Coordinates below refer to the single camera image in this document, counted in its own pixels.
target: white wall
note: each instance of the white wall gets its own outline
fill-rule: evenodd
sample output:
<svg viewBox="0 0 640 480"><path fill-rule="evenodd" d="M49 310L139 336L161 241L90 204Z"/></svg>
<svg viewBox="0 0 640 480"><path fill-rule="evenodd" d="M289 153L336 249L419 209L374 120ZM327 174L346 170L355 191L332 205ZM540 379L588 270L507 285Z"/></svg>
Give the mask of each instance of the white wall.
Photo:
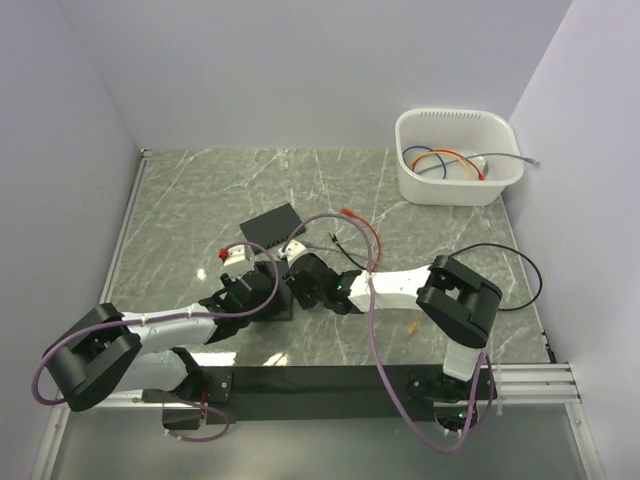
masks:
<svg viewBox="0 0 640 480"><path fill-rule="evenodd" d="M639 15L635 0L574 0L511 117L543 164L509 191L510 216L611 479L640 472Z"/></svg>
<svg viewBox="0 0 640 480"><path fill-rule="evenodd" d="M138 145L370 146L508 117L570 0L59 0Z"/></svg>
<svg viewBox="0 0 640 480"><path fill-rule="evenodd" d="M31 373L98 300L139 152L51 0L2 2L0 112L0 465L22 479L50 415Z"/></svg>

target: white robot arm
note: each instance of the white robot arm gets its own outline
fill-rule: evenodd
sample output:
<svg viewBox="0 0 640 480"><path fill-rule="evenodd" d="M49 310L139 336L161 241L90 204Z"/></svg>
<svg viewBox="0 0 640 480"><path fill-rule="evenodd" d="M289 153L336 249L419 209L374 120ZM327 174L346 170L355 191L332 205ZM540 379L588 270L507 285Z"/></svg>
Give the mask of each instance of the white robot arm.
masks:
<svg viewBox="0 0 640 480"><path fill-rule="evenodd" d="M449 337L443 373L460 382L472 377L502 294L493 283L455 259L440 256L430 265L406 271L353 270L338 274L295 240L281 249L279 256L288 264L284 284L303 309L321 303L342 315L366 312L371 299L371 276L375 308L425 312ZM223 340L260 315L285 308L282 299L274 298L259 315L216 318L216 312L244 312L263 304L273 290L273 275L280 275L259 266L245 246L225 251L223 257L221 280L225 289L208 299L153 314L120 313L113 305L102 304L69 330L63 338L99 323L138 323L73 342L51 358L47 369L70 408L86 410L114 391L160 389L178 396L185 391L190 392L185 395L191 395L199 388L201 372L190 363L186 352L175 347ZM170 319L147 321L159 316Z"/></svg>

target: white bin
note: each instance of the white bin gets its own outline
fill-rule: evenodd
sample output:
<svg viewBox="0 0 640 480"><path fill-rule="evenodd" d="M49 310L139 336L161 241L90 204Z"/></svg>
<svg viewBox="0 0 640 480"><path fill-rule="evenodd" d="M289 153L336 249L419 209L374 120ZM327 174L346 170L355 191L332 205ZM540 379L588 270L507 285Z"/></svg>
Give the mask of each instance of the white bin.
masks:
<svg viewBox="0 0 640 480"><path fill-rule="evenodd" d="M430 148L454 150L468 157L480 153L512 153L520 155L513 130L493 113L477 110L418 108L402 114L396 122L396 149L400 193L411 203L422 205L483 206L493 202L508 185L522 177L522 160L510 157L475 158L480 170L488 164L484 181L479 181L471 168L472 180L459 163L447 165L447 178L442 179L441 168L424 176L412 172L402 158L404 149L425 145ZM426 150L407 152L407 161ZM442 155L445 162L453 157ZM439 165L436 155L426 157L417 171Z"/></svg>

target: purple cable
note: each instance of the purple cable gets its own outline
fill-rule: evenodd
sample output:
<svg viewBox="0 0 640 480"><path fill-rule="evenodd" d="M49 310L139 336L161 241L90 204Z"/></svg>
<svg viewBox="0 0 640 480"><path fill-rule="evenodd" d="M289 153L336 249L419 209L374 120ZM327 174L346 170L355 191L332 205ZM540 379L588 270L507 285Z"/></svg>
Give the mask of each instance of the purple cable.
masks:
<svg viewBox="0 0 640 480"><path fill-rule="evenodd" d="M369 288L371 289L371 301L369 302L369 345L371 346L371 352L373 353L373 358L376 363L376 368L378 369L378 374L380 375L380 379L382 380L382 384L384 385L384 388L387 390L387 393L389 394L391 401L396 407L396 410L398 410L398 413L400 414L402 419L405 421L407 426L413 431L413 433L415 433L418 436L418 438L422 440L422 443L424 443L428 447L431 447L435 451L440 452L442 454L456 453L458 450L460 450L462 445L464 445L464 442L467 438L469 430L471 429L471 419L473 417L473 408L476 403L476 392L478 389L478 380L480 379L480 367L482 366L482 361L485 359L487 360L487 364L490 365L488 357L485 355L484 352L481 352L480 355L478 356L478 362L476 363L476 368L473 372L473 382L471 383L471 393L469 395L469 406L467 407L467 418L465 419L464 427L462 428L462 434L460 435L460 438L458 439L456 444L452 447L443 447L441 445L438 445L436 442L434 442L429 437L427 437L425 433L420 429L420 427L418 427L418 425L416 425L416 423L411 419L411 417L405 410L404 406L402 405L402 402L398 398L398 395L393 389L393 385L391 385L391 382L389 381L389 377L387 377L387 374L384 371L384 366L382 365L382 361L380 359L380 353L378 352L378 347L376 345L376 334L374 331L374 321L375 321L374 308L376 303L374 298L375 294L373 289L373 280L371 278L369 278ZM484 420L484 417L487 416L487 413L489 412L489 409L491 408L491 403L493 401L492 398L495 392L495 383L493 379L493 373L491 372L491 370L489 373L489 378L491 383L491 394L489 396L489 403L487 404L487 411L482 415L482 418L478 420L478 422L476 423L476 426L478 426Z"/></svg>
<svg viewBox="0 0 640 480"><path fill-rule="evenodd" d="M289 235L289 238L287 238L287 241L284 242L284 245L282 246L282 250L287 248L289 243L291 243L291 240L293 240L295 238L295 236L302 229L302 227L304 227L308 223L311 223L314 220L318 220L320 218L339 218L340 220L344 220L345 222L349 222L351 225L353 225L354 227L356 227L358 229L358 231L360 232L360 235L362 235L362 238L364 238L364 242L365 242L365 244L367 246L367 271L370 272L371 269L373 268L373 246L371 245L371 241L369 240L369 237L367 237L367 232L353 218L347 217L346 215L342 215L340 213L320 213L318 215L314 215L312 217L307 218L304 222L302 222L300 225L298 225L293 232L291 232L291 235Z"/></svg>
<svg viewBox="0 0 640 480"><path fill-rule="evenodd" d="M287 245L289 245L291 240L296 236L298 231L303 226L305 226L306 224L312 222L313 220L319 219L319 218L339 218L341 220L345 220L345 221L349 222L350 224L352 224L353 226L355 226L358 229L358 231L360 232L360 234L364 238L365 243L367 245L367 271L371 272L371 268L373 266L373 251L372 251L372 247L371 247L371 242L369 241L369 238L367 237L367 234L366 234L364 228L362 228L358 223L356 223L356 221L353 220L351 217L347 217L345 215L340 215L340 214L336 214L336 213L324 213L324 214L320 214L320 215L314 215L313 217L311 217L311 218L305 220L303 223L301 223L298 226L298 228L296 228L293 231L293 233L291 233L291 235L289 236L289 238L285 242L285 244L283 246L283 249L286 248ZM376 315L375 314L375 306L376 306L375 295L376 295L376 291L375 291L375 288L374 288L374 285L373 285L373 279L372 279L371 276L369 276L369 279L368 279L367 283L369 284L369 290L371 292L371 298L370 298L370 301L369 301L369 344L371 346L371 352L373 353L373 358L375 360L375 364L376 364L376 368L378 370L378 374L380 375L380 379L382 380L382 384L384 385L385 389L387 390L387 393L389 394L389 397L391 398L391 401L395 405L396 410L398 410L398 413L400 414L402 419L405 421L407 426L420 438L420 440L422 440L422 442L425 445L427 445L428 447L431 447L434 450L436 450L436 451L438 451L440 453L443 453L443 454L451 454L451 453L457 452L458 450L460 450L460 448L464 444L464 442L465 442L465 440L467 438L467 435L468 435L469 431L471 430L471 419L473 417L473 409L475 407L476 393L477 393L477 390L478 390L478 381L480 379L480 367L482 366L482 362L484 360L486 360L487 365L489 367L489 381L490 381L490 384L491 384L491 393L489 395L489 402L487 404L487 410L484 412L484 414L478 420L478 422L476 422L476 425L475 425L476 427L484 422L485 417L487 417L487 413L489 412L489 409L491 408L491 404L493 403L493 396L495 394L495 380L493 378L493 371L491 369L491 362L489 360L489 357L487 357L484 352L481 352L480 355L478 356L478 362L476 363L476 367L475 367L475 370L473 372L473 382L471 384L471 394L469 395L469 406L467 408L467 418L465 419L465 423L464 423L464 427L462 429L462 434L460 435L460 439L456 442L456 444L453 447L447 448L447 447L443 447L441 445L438 445L433 440L431 440L429 437L427 437L425 435L425 433L418 427L418 425L416 425L416 423L411 419L411 417L409 416L409 414L405 410L404 406L402 405L402 402L398 398L398 395L396 394L395 390L393 389L393 385L391 385L391 382L389 381L389 377L387 377L387 374L384 371L384 366L382 365L382 360L380 359L380 353L378 352L378 346L376 345L376 334L375 334L375 329L374 329L374 321L375 321L375 315Z"/></svg>
<svg viewBox="0 0 640 480"><path fill-rule="evenodd" d="M227 247L225 247L225 249L229 249L238 245L247 245L250 247L255 247L258 250L260 250L262 253L264 253L267 258L269 258L269 261L271 261L271 263L273 264L274 267L274 271L277 271L277 263L275 258L273 258L273 255L271 255L263 246L258 245L257 243L253 243L253 242L236 242L236 243L232 243L231 245L228 245ZM210 312L193 312L193 314L191 315L192 317L203 317L203 318L242 318L242 317L247 317L249 315L253 315L254 313L259 312L260 310L262 310L264 307L266 307L267 305L269 305L269 303L271 302L271 300L273 300L273 298L276 296L276 294L278 293L278 287L280 286L280 278L278 275L275 276L275 281L273 284L273 290L271 291L271 294L269 295L269 297L267 297L267 299L261 303L260 305L258 305L255 308L252 308L251 310L248 310L246 312L238 312L238 313L224 313L224 312L215 312L215 313L210 313ZM165 314L165 315L157 315L155 317L149 317L147 319L146 323L160 323L160 322L168 322L170 320L176 320L178 318L183 318L184 314L183 313L169 313L169 314ZM42 357L42 360L40 360L40 363L38 364L38 366L36 367L36 371L33 375L33 379L31 380L31 394L33 395L33 398L36 400L36 402L42 404L42 405L47 405L47 406L54 406L54 405L60 405L65 403L65 399L64 398L59 398L59 399L49 399L49 398L44 398L41 394L40 394L40 389L38 388L38 384L40 382L40 376L42 375L42 372L44 371L44 369L47 366L47 363L49 363L49 361L51 361L51 359L54 357L54 355L56 353L58 353L62 348L64 348L65 346L67 346L69 343L71 343L72 341L76 340L77 338L81 338L81 337L85 337L91 333L95 333L95 332L100 332L102 330L108 330L111 328L118 328L118 327L126 327L126 326L130 326L130 325L141 325L143 322L142 320L118 320L115 322L108 322L108 323L101 323L99 325L93 325L91 327L87 327L87 328L83 328L82 330L78 330L77 332L72 333L71 335L69 335L68 337L63 338L62 340L60 340L58 343L56 343L53 347L51 347L49 349L49 351ZM218 415L221 415L225 421L226 421L226 425L225 427L222 429L222 432L220 432L217 435L214 435L213 437L209 437L208 439L198 439L198 438L194 438L194 439L190 439L189 437L181 437L182 440L184 441L197 441L197 442L201 442L201 441L208 441L208 440L214 440L215 438L219 438L222 435L224 435L230 427L230 420L229 417L227 416L226 413L222 412L221 410L218 410L217 408L214 407L210 407L208 405L201 405L201 404L197 404L195 402L189 402L187 400L182 400L179 399L178 397L173 397L175 400L180 401L182 403L185 403L187 405L191 405L191 406L197 406L198 408L203 408L205 410L208 410L210 412L216 413Z"/></svg>

